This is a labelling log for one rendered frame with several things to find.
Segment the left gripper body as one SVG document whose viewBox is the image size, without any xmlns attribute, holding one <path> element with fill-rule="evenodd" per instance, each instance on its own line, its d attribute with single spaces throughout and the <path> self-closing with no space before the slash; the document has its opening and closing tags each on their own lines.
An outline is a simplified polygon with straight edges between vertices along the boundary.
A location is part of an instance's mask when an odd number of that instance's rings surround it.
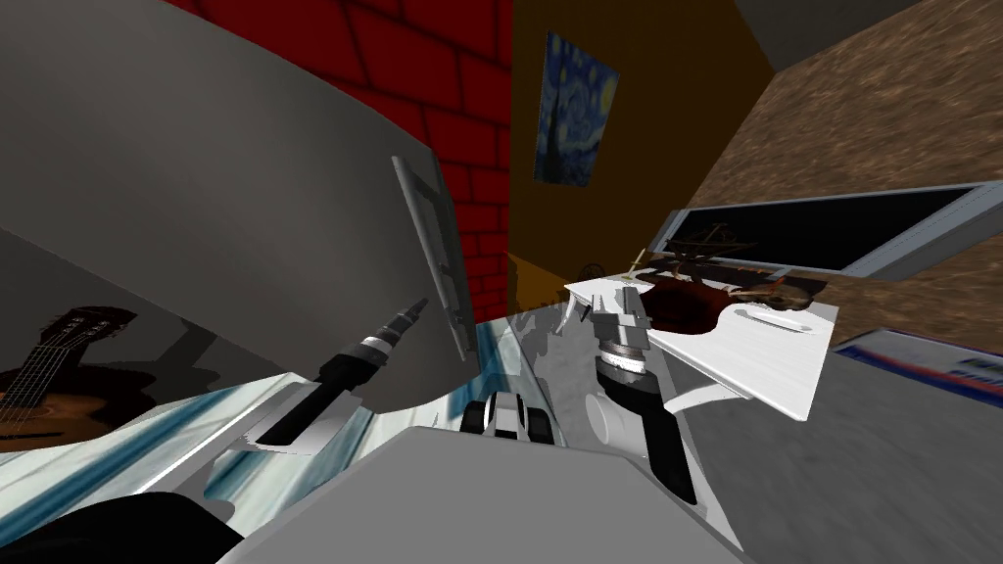
<svg viewBox="0 0 1003 564">
<path fill-rule="evenodd" d="M 402 310 L 382 328 L 382 333 L 387 335 L 388 339 L 400 339 L 404 332 L 417 322 L 421 311 L 427 305 L 428 299 L 424 298 L 409 309 Z"/>
</svg>

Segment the blue starry night painting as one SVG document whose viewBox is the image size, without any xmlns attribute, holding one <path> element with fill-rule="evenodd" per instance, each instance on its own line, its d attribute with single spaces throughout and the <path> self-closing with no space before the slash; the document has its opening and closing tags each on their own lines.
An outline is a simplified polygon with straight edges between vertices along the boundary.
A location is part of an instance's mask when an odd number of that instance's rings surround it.
<svg viewBox="0 0 1003 564">
<path fill-rule="evenodd" d="M 547 35 L 533 177 L 589 185 L 619 73 L 550 31 Z"/>
</svg>

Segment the white blue red box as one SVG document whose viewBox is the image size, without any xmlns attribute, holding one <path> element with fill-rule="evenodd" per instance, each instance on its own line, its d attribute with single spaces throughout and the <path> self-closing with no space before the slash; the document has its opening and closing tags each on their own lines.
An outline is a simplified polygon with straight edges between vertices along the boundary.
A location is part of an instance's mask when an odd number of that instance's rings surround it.
<svg viewBox="0 0 1003 564">
<path fill-rule="evenodd" d="M 832 352 L 1003 408 L 1003 354 L 887 328 L 840 342 Z"/>
</svg>

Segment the grey framed dark window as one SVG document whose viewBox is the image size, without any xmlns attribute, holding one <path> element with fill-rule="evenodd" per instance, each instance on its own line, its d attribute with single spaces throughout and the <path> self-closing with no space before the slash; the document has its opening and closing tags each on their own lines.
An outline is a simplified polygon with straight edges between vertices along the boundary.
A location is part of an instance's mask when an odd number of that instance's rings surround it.
<svg viewBox="0 0 1003 564">
<path fill-rule="evenodd" d="M 1003 182 L 675 210 L 649 249 L 719 244 L 716 262 L 905 280 L 1003 232 Z"/>
</svg>

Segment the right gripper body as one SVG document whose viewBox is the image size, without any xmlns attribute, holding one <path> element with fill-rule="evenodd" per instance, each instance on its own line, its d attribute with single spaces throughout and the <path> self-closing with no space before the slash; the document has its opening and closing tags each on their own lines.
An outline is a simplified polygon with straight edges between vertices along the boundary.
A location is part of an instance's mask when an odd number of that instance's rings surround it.
<svg viewBox="0 0 1003 564">
<path fill-rule="evenodd" d="M 651 328 L 650 319 L 645 316 L 637 316 L 631 312 L 610 312 L 593 310 L 591 321 L 596 332 L 615 332 L 620 328 L 637 328 L 649 330 Z"/>
</svg>

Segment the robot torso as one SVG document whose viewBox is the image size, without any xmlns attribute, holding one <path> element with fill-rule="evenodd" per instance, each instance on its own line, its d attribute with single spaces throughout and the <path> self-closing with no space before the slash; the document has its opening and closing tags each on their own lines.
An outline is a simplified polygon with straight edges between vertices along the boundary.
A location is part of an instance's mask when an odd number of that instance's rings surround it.
<svg viewBox="0 0 1003 564">
<path fill-rule="evenodd" d="M 633 461 L 415 426 L 218 564 L 754 564 Z"/>
</svg>

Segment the brown acoustic guitar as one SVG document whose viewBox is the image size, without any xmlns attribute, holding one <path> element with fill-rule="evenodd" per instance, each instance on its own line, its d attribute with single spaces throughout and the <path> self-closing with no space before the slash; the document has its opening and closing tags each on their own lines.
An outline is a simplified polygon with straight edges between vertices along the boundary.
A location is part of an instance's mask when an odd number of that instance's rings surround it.
<svg viewBox="0 0 1003 564">
<path fill-rule="evenodd" d="M 113 306 L 82 306 L 40 331 L 17 369 L 0 373 L 0 453 L 59 447 L 106 436 L 157 406 L 144 394 L 155 376 L 82 363 L 94 342 L 136 317 Z"/>
</svg>

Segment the grey door leaf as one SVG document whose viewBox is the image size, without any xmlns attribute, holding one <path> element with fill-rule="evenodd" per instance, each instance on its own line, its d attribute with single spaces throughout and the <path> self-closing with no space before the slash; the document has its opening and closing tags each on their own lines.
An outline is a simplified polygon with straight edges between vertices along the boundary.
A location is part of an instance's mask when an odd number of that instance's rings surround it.
<svg viewBox="0 0 1003 564">
<path fill-rule="evenodd" d="M 0 227 L 304 377 L 427 307 L 359 390 L 416 407 L 479 370 L 393 158 L 423 144 L 163 0 L 0 0 Z"/>
</svg>

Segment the white table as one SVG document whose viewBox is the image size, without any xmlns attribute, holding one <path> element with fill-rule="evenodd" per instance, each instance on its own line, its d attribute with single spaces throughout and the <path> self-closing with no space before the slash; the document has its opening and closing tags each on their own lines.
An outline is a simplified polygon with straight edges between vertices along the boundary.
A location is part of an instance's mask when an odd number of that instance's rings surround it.
<svg viewBox="0 0 1003 564">
<path fill-rule="evenodd" d="M 718 256 L 743 250 L 754 244 L 738 243 L 737 236 L 726 235 L 724 223 L 713 223 L 710 228 L 698 231 L 683 239 L 667 241 L 677 265 L 672 278 L 685 284 L 702 284 L 733 300 L 715 316 L 712 330 L 689 334 L 663 331 L 654 328 L 651 318 L 649 338 L 662 350 L 674 355 L 687 365 L 713 380 L 714 384 L 682 393 L 665 402 L 665 408 L 677 413 L 689 407 L 715 400 L 758 399 L 797 420 L 808 417 L 835 329 L 838 307 L 820 304 L 811 298 L 811 304 L 801 309 L 776 309 L 772 298 L 781 298 L 781 287 L 801 288 L 785 284 L 785 276 L 770 282 L 737 289 L 723 282 L 709 284 L 708 280 L 692 275 L 683 276 L 683 264 L 705 264 Z M 594 294 L 614 291 L 625 286 L 635 286 L 641 295 L 649 293 L 655 282 L 641 280 L 641 273 L 629 273 L 580 281 L 565 287 L 570 291 L 568 309 L 555 330 L 562 329 L 575 307 L 591 305 Z"/>
</svg>

